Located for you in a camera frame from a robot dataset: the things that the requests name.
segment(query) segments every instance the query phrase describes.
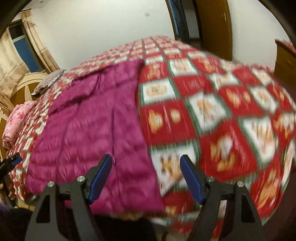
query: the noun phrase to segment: pillow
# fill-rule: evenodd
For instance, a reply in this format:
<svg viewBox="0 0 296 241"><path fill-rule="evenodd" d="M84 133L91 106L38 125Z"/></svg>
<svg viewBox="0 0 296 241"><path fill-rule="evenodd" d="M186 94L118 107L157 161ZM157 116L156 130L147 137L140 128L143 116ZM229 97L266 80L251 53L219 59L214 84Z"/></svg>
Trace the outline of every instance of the pillow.
<svg viewBox="0 0 296 241"><path fill-rule="evenodd" d="M57 81L57 79L62 76L65 71L65 69L59 69L50 73L36 86L31 95L43 94L44 92L46 92Z"/></svg>

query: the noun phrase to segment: blue gripper pad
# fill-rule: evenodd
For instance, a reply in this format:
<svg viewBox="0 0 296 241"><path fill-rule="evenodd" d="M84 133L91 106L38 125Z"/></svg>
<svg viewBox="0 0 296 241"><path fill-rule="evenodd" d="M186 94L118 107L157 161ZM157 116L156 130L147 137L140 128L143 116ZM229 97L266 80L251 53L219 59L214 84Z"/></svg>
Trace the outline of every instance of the blue gripper pad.
<svg viewBox="0 0 296 241"><path fill-rule="evenodd" d="M15 161L13 161L13 162L11 163L11 165L15 167L17 164L19 164L19 163L21 163L21 162L22 162L22 158L19 157L19 158L17 158Z"/></svg>
<svg viewBox="0 0 296 241"><path fill-rule="evenodd" d="M183 155L180 158L180 168L183 173L183 176L187 182L190 193L195 201L199 204L204 204L205 197L202 194L202 186L192 168L196 168L195 165L191 162L190 158L187 155Z"/></svg>
<svg viewBox="0 0 296 241"><path fill-rule="evenodd" d="M108 155L103 165L95 175L91 185L90 185L90 194L88 197L88 203L92 204L97 200L101 194L101 191L105 185L105 182L109 176L109 173L112 168L112 157Z"/></svg>

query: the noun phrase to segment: folded blanket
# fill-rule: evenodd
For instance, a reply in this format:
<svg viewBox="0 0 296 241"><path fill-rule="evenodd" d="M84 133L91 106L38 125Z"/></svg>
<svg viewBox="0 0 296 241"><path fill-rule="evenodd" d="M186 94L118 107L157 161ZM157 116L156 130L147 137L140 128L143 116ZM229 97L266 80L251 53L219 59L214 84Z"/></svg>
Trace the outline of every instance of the folded blanket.
<svg viewBox="0 0 296 241"><path fill-rule="evenodd" d="M10 149L15 143L18 134L24 126L27 114L36 103L36 101L27 101L24 104L18 104L10 113L2 135L2 145L4 148Z"/></svg>
<svg viewBox="0 0 296 241"><path fill-rule="evenodd" d="M126 61L75 79L53 102L31 155L30 192L85 175L107 153L113 166L92 212L164 210L135 104L143 64Z"/></svg>

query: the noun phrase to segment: wooden door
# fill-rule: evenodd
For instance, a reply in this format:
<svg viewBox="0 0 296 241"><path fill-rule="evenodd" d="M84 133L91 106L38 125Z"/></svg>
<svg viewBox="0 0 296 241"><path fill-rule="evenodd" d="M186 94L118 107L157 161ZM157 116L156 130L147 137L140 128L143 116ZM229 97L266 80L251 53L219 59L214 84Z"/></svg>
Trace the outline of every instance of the wooden door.
<svg viewBox="0 0 296 241"><path fill-rule="evenodd" d="M227 0L196 0L202 46L232 60L232 28Z"/></svg>

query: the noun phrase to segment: bedspread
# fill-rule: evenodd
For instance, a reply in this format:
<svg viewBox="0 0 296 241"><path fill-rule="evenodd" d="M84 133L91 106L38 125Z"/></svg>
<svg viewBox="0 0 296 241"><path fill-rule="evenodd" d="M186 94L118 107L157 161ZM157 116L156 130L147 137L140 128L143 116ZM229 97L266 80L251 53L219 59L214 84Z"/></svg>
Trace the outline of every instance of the bedspread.
<svg viewBox="0 0 296 241"><path fill-rule="evenodd" d="M166 218L157 222L188 232L199 213L178 168L179 157L186 153L208 176L227 183L244 181L265 223L279 205L295 164L296 104L262 69L159 36L95 56L64 74L41 97L11 150L21 151L24 158L12 173L18 195L25 198L30 155L54 95L77 77L136 58L146 64L136 97L140 124L166 205ZM222 222L217 222L216 235Z"/></svg>

